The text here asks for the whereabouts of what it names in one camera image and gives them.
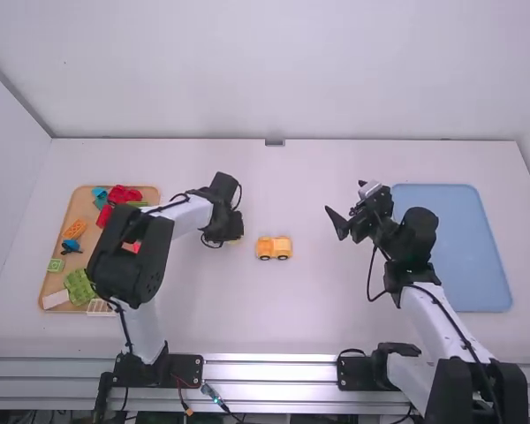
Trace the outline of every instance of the white tabletop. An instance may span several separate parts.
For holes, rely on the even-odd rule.
[[[156,297],[174,352],[336,353],[417,342],[390,298],[365,297],[371,246],[339,242],[324,212],[346,212],[357,180],[467,183],[479,191],[511,287],[503,314],[462,314],[500,357],[530,356],[530,177],[514,142],[402,140],[56,140],[0,277],[0,355],[112,356],[117,319],[47,314],[37,297],[72,191],[154,185],[164,199],[209,184],[217,170],[243,185],[246,235],[204,247],[173,242]],[[288,235],[294,257],[258,261],[262,235]],[[375,261],[373,291],[382,287]]]

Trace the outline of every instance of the light blue tray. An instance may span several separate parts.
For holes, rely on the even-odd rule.
[[[454,310],[505,312],[511,308],[511,290],[474,187],[397,184],[391,192],[397,222],[414,206],[428,208],[438,216],[440,224],[430,261]]]

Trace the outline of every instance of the red toy block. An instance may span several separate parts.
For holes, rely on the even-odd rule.
[[[108,193],[108,202],[113,204],[126,203],[127,201],[140,201],[143,195],[139,190],[124,187],[123,185],[114,185]]]
[[[100,228],[104,228],[108,221],[110,220],[110,217],[112,215],[112,206],[110,205],[104,205],[102,210],[100,211],[100,215],[98,216],[98,219],[96,220],[96,225],[98,225]]]

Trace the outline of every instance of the yellow toy block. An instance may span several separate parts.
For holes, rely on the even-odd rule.
[[[63,232],[63,239],[76,240],[85,232],[87,223],[82,219],[77,219],[72,225]]]

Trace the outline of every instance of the yellow toy car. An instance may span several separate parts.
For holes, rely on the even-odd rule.
[[[271,258],[286,261],[292,257],[292,242],[285,236],[259,237],[255,251],[262,261],[268,261]]]

